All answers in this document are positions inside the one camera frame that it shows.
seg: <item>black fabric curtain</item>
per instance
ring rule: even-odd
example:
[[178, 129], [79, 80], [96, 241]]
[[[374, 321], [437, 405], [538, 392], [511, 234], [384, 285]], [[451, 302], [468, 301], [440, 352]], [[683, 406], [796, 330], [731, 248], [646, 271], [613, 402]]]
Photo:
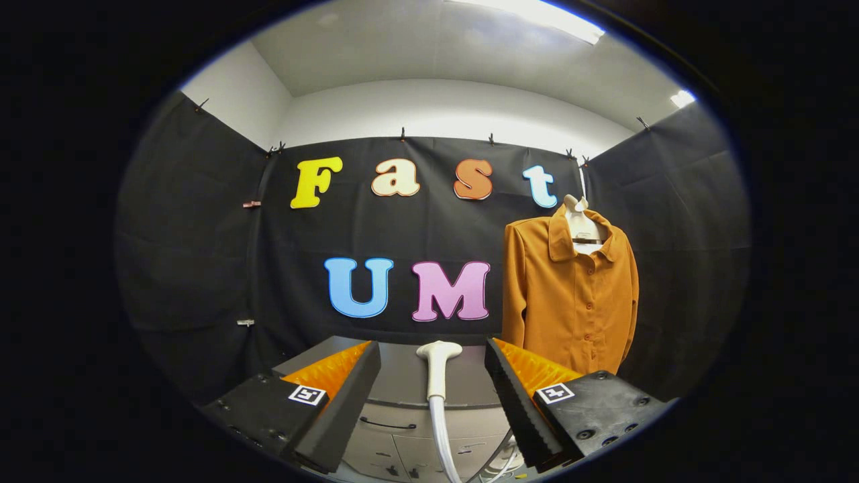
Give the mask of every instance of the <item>black fabric curtain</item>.
[[[482, 344], [501, 331], [503, 229], [550, 216], [567, 193], [630, 238], [641, 296], [638, 328], [620, 376], [660, 399], [682, 395], [732, 327], [747, 279], [748, 201], [728, 140], [693, 105], [595, 157], [488, 141], [365, 138], [266, 152], [183, 94], [142, 138], [120, 191], [116, 259], [131, 324], [153, 359], [198, 404], [331, 335], [422, 344]], [[297, 164], [339, 157], [319, 205], [293, 209]], [[414, 163], [420, 190], [379, 196], [379, 163]], [[454, 193], [466, 159], [492, 166], [486, 199]], [[538, 205], [523, 171], [551, 174], [552, 207]], [[259, 201], [253, 208], [243, 207]], [[370, 299], [371, 258], [393, 262], [387, 306], [356, 318], [332, 306], [325, 262], [348, 258], [355, 301]], [[488, 316], [415, 321], [420, 282], [435, 262], [453, 284], [463, 266], [488, 264]], [[250, 327], [237, 321], [253, 319]]]
[[181, 93], [140, 140], [119, 192], [115, 260], [132, 326], [190, 399], [243, 380], [247, 240], [265, 152]]
[[729, 137], [693, 103], [583, 172], [590, 207], [624, 230], [638, 264], [636, 337], [618, 375], [682, 396], [720, 351], [749, 277], [751, 206]]
[[[318, 206], [290, 208], [300, 179], [297, 164], [338, 156], [343, 168], [331, 174], [331, 186], [319, 193]], [[377, 196], [371, 189], [376, 167], [390, 159], [413, 162], [420, 189], [411, 196]], [[487, 160], [492, 190], [486, 199], [461, 199], [454, 192], [457, 165]], [[533, 199], [523, 171], [541, 166], [553, 176], [549, 192], [557, 205], [545, 208]], [[508, 223], [550, 216], [566, 193], [582, 195], [575, 161], [565, 155], [508, 144], [451, 138], [363, 138], [310, 144], [284, 150], [265, 181], [259, 226], [254, 294], [258, 324], [257, 351], [267, 364], [284, 353], [292, 356], [331, 335], [397, 344], [425, 344], [445, 339], [482, 345], [501, 332], [503, 234]], [[388, 273], [385, 310], [369, 318], [343, 315], [332, 307], [326, 260], [356, 262], [351, 289], [358, 302], [372, 294], [364, 263], [372, 258], [393, 262]], [[415, 321], [421, 284], [412, 267], [437, 263], [450, 284], [464, 265], [490, 265], [485, 278], [481, 320], [446, 319], [436, 307], [434, 321]]]

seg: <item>orange shirt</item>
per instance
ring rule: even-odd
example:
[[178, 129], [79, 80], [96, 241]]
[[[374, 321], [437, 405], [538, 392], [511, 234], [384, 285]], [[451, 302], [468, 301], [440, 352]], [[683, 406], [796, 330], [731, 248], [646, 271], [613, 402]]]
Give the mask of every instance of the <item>orange shirt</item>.
[[561, 205], [504, 229], [502, 339], [582, 374], [617, 374], [630, 351], [638, 311], [638, 271], [626, 234], [608, 229], [602, 248], [580, 254]]

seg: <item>letter u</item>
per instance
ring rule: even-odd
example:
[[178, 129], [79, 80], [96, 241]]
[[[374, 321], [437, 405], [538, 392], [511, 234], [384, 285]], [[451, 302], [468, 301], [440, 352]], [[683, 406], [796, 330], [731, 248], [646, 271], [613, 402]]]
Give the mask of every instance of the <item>letter u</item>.
[[346, 258], [333, 258], [325, 262], [331, 305], [339, 313], [357, 319], [375, 317], [387, 307], [387, 273], [393, 268], [393, 261], [369, 259], [364, 266], [370, 270], [373, 292], [369, 302], [360, 303], [352, 298], [352, 271], [358, 264]]

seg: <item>white wall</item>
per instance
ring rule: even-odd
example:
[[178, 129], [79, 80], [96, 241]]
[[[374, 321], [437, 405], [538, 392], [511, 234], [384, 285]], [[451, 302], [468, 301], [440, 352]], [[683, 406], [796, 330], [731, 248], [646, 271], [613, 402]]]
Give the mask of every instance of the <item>white wall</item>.
[[198, 105], [209, 99], [206, 112], [265, 150], [277, 138], [292, 100], [249, 41], [206, 66], [181, 91]]
[[634, 133], [595, 113], [519, 89], [415, 79], [328, 89], [296, 97], [269, 145], [405, 135], [489, 140], [596, 156]]

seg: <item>white handle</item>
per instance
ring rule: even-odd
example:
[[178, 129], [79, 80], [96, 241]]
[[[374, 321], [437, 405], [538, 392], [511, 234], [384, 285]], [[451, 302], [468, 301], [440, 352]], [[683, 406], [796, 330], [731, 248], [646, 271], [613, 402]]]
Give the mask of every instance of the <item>white handle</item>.
[[444, 391], [444, 369], [448, 359], [455, 358], [462, 353], [462, 345], [454, 342], [442, 342], [437, 340], [417, 349], [417, 356], [427, 359], [429, 366], [429, 383], [427, 384], [427, 400], [432, 396], [445, 397]]

